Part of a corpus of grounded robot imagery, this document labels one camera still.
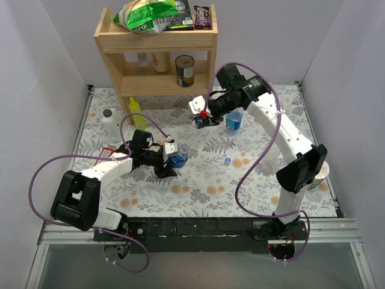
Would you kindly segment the blue label water bottle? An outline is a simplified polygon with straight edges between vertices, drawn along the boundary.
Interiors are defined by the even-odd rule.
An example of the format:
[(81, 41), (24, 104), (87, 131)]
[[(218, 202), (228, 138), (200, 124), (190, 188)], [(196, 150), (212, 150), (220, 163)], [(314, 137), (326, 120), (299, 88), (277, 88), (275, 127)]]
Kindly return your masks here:
[(244, 110), (242, 108), (237, 108), (226, 116), (226, 132), (228, 135), (235, 135), (242, 123)]
[(168, 159), (168, 162), (174, 169), (182, 168), (188, 160), (188, 146), (186, 144), (182, 144), (178, 147), (178, 150), (179, 153), (177, 155)]

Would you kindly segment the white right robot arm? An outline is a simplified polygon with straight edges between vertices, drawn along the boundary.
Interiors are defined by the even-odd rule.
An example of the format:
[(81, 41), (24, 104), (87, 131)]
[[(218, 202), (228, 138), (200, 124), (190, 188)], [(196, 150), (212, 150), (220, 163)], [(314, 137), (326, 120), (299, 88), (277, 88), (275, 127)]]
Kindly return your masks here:
[(270, 216), (254, 213), (266, 223), (255, 233), (279, 239), (288, 238), (304, 213), (300, 206), (305, 192), (321, 171), (327, 156), (323, 144), (315, 145), (292, 123), (281, 107), (272, 85), (261, 74), (246, 79), (239, 72), (241, 63), (226, 63), (214, 74), (224, 94), (211, 99), (209, 95), (198, 96), (189, 102), (194, 115), (194, 125), (200, 129), (219, 125), (223, 116), (242, 108), (254, 117), (269, 134), (271, 140), (256, 160), (260, 163), (273, 145), (283, 155), (286, 165), (276, 173), (281, 186), (279, 202)]

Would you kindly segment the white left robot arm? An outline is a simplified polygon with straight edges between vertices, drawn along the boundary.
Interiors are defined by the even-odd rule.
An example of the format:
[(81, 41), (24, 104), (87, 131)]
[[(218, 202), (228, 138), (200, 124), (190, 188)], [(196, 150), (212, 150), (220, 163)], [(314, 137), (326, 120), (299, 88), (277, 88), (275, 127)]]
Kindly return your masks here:
[(123, 214), (100, 205), (100, 193), (124, 174), (148, 166), (154, 168), (158, 178), (176, 176), (170, 158), (179, 153), (179, 145), (170, 140), (151, 149), (152, 134), (137, 129), (132, 140), (122, 144), (105, 160), (81, 172), (67, 171), (60, 182), (51, 207), (51, 217), (82, 231), (91, 228), (107, 229), (116, 241), (123, 240), (128, 226), (122, 222)]

